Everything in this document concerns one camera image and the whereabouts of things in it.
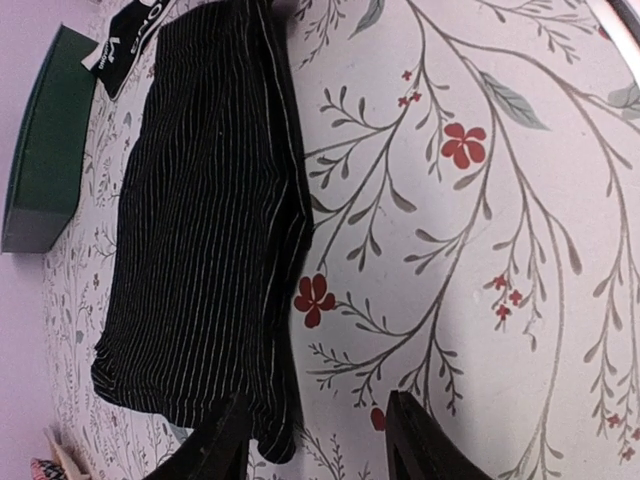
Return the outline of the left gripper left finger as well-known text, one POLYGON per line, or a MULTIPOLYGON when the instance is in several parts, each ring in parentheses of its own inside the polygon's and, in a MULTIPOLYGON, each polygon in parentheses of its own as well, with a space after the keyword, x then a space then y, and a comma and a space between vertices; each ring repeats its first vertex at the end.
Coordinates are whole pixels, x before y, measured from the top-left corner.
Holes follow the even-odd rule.
POLYGON ((240 480, 247 476, 251 425, 246 399, 214 408, 171 457, 144 480, 240 480))

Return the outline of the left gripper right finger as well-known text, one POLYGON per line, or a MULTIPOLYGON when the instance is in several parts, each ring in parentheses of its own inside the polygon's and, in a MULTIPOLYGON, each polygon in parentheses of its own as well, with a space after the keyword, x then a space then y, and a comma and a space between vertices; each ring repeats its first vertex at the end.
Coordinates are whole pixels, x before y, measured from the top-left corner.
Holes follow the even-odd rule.
POLYGON ((389 394, 385 444, 391 480, 490 480, 409 392, 389 394))

